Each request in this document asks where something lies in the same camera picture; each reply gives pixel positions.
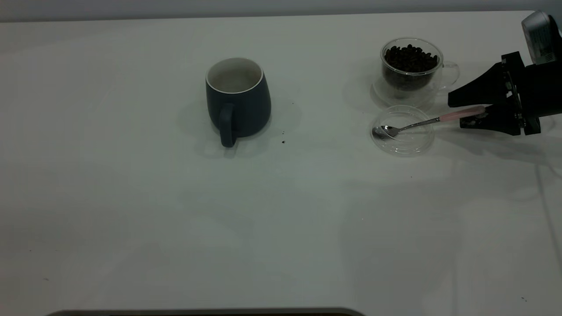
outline glass cup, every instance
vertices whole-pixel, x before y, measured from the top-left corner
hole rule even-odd
[[[392,47],[419,47],[424,53],[437,56],[437,66],[421,72],[407,72],[391,66],[385,59],[387,50]],[[454,84],[459,76],[460,69],[451,61],[443,61],[443,53],[437,46],[419,38],[398,38],[388,42],[380,50],[380,69],[376,69],[373,89],[376,95],[387,105],[409,105],[424,107],[437,92]],[[443,78],[443,69],[448,69],[452,74]]]

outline mug rim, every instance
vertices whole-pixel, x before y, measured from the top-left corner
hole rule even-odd
[[[408,72],[408,71],[403,71],[400,70],[398,68],[394,68],[393,66],[391,66],[386,59],[384,58],[384,54],[386,52],[387,47],[392,43],[392,42],[396,42],[397,40],[402,40],[402,39],[409,39],[409,40],[418,40],[420,42],[424,42],[425,44],[428,44],[430,46],[432,46],[433,48],[435,48],[435,50],[439,53],[439,62],[437,63],[437,66],[431,68],[430,70],[427,71],[420,71],[418,73],[416,72]],[[390,68],[392,71],[395,71],[399,74],[402,75],[408,75],[408,76],[423,76],[423,75],[428,75],[428,74],[433,74],[434,72],[437,71],[437,69],[441,68],[443,66],[443,53],[441,52],[441,50],[439,49],[439,47],[435,46],[435,44],[425,40],[425,39],[421,39],[421,38],[416,38],[416,37],[400,37],[400,38],[395,38],[391,41],[389,41],[388,43],[386,43],[383,48],[380,50],[380,59],[382,60],[383,64]]]
[[[249,61],[250,63],[254,64],[255,66],[257,66],[260,69],[260,79],[256,82],[256,84],[254,84],[252,87],[244,90],[244,91],[237,91],[237,92],[227,92],[227,91],[222,91],[219,90],[215,87],[213,87],[213,85],[209,82],[209,73],[211,72],[211,70],[218,64],[225,62],[225,61],[229,61],[229,60],[245,60],[245,61]],[[223,59],[221,61],[218,61],[216,63],[214,63],[208,70],[207,70],[207,74],[205,75],[205,82],[207,83],[207,85],[209,87],[211,87],[213,90],[220,92],[220,93],[224,93],[224,94],[240,94],[240,93],[244,93],[244,92],[248,92],[252,89],[254,89],[255,87],[257,87],[257,85],[259,85],[264,79],[264,69],[255,61],[249,59],[249,58],[245,58],[245,57],[231,57],[231,58],[227,58],[227,59]]]

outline mug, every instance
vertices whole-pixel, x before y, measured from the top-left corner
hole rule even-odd
[[[392,47],[419,47],[424,53],[437,56],[437,64],[427,71],[407,72],[391,66],[385,54]],[[443,69],[452,75],[443,79]],[[443,60],[443,53],[437,46],[419,38],[398,38],[388,42],[380,50],[380,69],[375,72],[373,89],[375,94],[388,105],[410,105],[423,107],[437,92],[453,85],[460,76],[457,64]]]
[[[254,135],[267,124],[271,98],[260,65],[229,58],[211,67],[205,79],[207,108],[224,147],[233,147],[238,137]]]

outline table surface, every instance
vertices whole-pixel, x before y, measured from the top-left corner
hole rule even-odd
[[[419,37],[460,87],[530,12],[0,25],[0,314],[343,307],[558,315],[562,118],[373,145],[373,63]],[[257,61],[271,122],[221,147],[205,72]],[[438,97],[430,114],[446,113]]]

